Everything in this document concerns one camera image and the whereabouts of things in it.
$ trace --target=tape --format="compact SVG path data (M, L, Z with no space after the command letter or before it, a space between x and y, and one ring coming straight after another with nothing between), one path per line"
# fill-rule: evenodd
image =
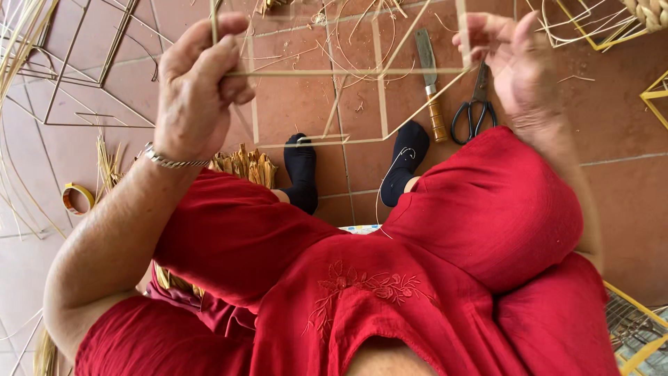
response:
M72 191L77 191L84 195L86 199L88 199L88 210L85 212L80 212L78 211L73 205L71 200L69 199L69 194ZM75 185L74 183L67 183L65 184L65 189L63 190L63 205L65 208L72 214L74 215L84 215L87 212L90 211L90 209L93 208L93 205L95 205L95 199L93 198L93 195L84 187L81 185Z

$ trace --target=wooden handle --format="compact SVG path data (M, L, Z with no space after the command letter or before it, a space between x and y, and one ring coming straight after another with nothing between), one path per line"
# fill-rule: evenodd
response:
M430 100L434 94L427 95L427 99ZM432 103L429 103L429 116L432 118L432 130L434 131L434 140L437 143L442 143L448 139L448 134L446 132L446 125L443 123L443 114L441 113L441 106L438 100L434 100Z

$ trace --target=hand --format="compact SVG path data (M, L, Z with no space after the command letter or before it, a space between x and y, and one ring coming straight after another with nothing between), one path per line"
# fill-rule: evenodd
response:
M218 35L212 46L211 21L188 28L160 61L160 100L154 148L173 161L207 160L220 150L230 127L231 103L255 97L245 76L224 77L241 71L234 34L248 20L242 13L218 16Z
M538 29L538 12L519 23L489 13L467 14L471 58L482 58L494 75L494 88L518 136L552 124L563 109L556 88L552 49ZM461 45L460 34L452 38Z

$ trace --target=foot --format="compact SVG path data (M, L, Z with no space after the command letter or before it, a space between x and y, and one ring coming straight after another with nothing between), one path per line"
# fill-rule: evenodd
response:
M305 137L303 133L293 134L286 145L296 144ZM310 144L311 140L300 144ZM286 147L283 149L285 169L293 186L281 189L289 198L290 203L299 209L313 214L318 208L318 190L315 187L315 149L313 147Z
M395 207L406 183L427 155L429 135L422 126L409 121L401 129L394 142L392 163L380 189L380 199L385 206Z

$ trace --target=scissors blade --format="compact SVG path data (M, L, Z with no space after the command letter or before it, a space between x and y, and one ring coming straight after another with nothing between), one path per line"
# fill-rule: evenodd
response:
M420 55L420 66L423 69L436 68L436 59L432 50L432 43L429 41L427 29L420 29L415 32L415 42L417 43L417 52ZM425 73L425 86L436 83L436 73Z
M478 79L476 80L476 88L473 89L473 97L471 102L483 102L487 100L487 84L490 67L485 62L480 62L478 68Z

